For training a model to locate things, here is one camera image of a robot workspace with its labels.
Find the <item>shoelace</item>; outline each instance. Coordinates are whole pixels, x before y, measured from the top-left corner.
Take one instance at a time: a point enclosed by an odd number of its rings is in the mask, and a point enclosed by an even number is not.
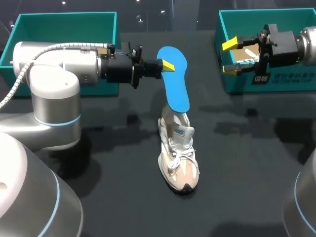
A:
[[[174,160],[172,160],[168,164],[169,173],[173,172],[176,168],[178,168],[182,160],[188,159],[196,166],[197,173],[199,174],[198,162],[195,159],[191,158],[191,155],[195,151],[192,147],[192,144],[193,139],[191,139],[189,148],[182,151],[177,148],[177,144],[173,144],[172,141],[169,142],[170,150],[172,151],[172,156],[174,157]]]

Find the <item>black table surface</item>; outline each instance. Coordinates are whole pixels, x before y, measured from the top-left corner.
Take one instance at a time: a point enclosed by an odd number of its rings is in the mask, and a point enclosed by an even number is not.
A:
[[[195,193],[179,196],[160,173],[161,80],[141,79],[137,90],[122,84],[118,98],[83,98],[89,160],[75,152],[61,164],[37,152],[56,172],[68,167],[61,175],[81,199],[82,236],[285,237],[282,201],[315,147],[315,95],[226,94],[213,31],[125,33],[121,40],[141,43],[144,58],[155,58],[165,45],[186,56],[200,178]],[[4,112],[30,110],[30,100],[14,100]],[[80,166],[87,166],[81,175],[67,174]]]

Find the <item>shoe logo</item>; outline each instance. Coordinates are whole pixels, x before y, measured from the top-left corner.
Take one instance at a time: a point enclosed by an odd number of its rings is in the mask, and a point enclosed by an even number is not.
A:
[[[177,133],[177,134],[179,134],[179,135],[181,135],[181,136],[184,136],[184,130],[180,130],[180,129],[176,128],[176,129],[174,130],[174,132]]]

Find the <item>blue ring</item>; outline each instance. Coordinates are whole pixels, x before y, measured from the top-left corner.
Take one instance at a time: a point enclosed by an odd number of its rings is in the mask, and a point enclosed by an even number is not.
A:
[[[70,121],[70,122],[64,122],[64,123],[48,123],[48,122],[42,122],[40,121],[35,115],[34,115],[35,119],[40,123],[40,124],[43,124],[43,125],[46,125],[46,126],[50,126],[50,127],[58,127],[58,126],[66,126],[66,125],[69,125],[69,124],[72,124],[76,121],[79,120],[79,118],[81,117],[81,115],[79,115],[77,118],[75,118],[74,120]]]
[[[297,197],[296,197],[296,184],[297,184],[297,180],[298,180],[298,176],[300,176],[300,172],[297,175],[296,181],[295,181],[295,185],[294,185],[294,198],[295,198],[295,203],[297,206],[297,209],[299,211],[299,213],[301,214],[303,220],[305,221],[306,225],[314,232],[314,234],[316,234],[316,230],[312,227],[312,225],[307,221],[307,219],[305,218],[304,214],[302,213],[302,210],[300,208],[300,206],[298,205],[298,201],[297,201]]]
[[[57,212],[57,209],[58,209],[58,205],[59,205],[59,201],[60,201],[60,188],[59,188],[59,183],[58,183],[58,180],[57,180],[57,177],[55,175],[55,173],[52,171],[54,177],[55,177],[55,180],[56,180],[56,185],[57,185],[57,199],[56,199],[56,203],[55,203],[55,207],[54,207],[54,210],[53,210],[53,213],[51,214],[51,217],[50,219],[48,220],[46,226],[44,227],[44,229],[41,231],[41,233],[39,234],[38,237],[42,237],[46,231],[48,230],[50,224],[52,223],[52,221],[54,220],[54,217],[56,215],[56,212]]]

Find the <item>label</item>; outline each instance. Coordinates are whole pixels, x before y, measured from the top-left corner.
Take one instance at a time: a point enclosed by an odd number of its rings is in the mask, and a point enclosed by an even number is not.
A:
[[[290,84],[290,83],[311,83],[315,80],[316,73],[277,73],[274,75],[272,83]]]
[[[176,128],[176,129],[174,130],[174,132],[175,132],[176,134],[180,135],[180,136],[185,136],[184,130],[181,130],[181,129]]]
[[[252,85],[265,85],[270,79],[271,73],[265,73],[263,75],[254,76],[252,80]]]

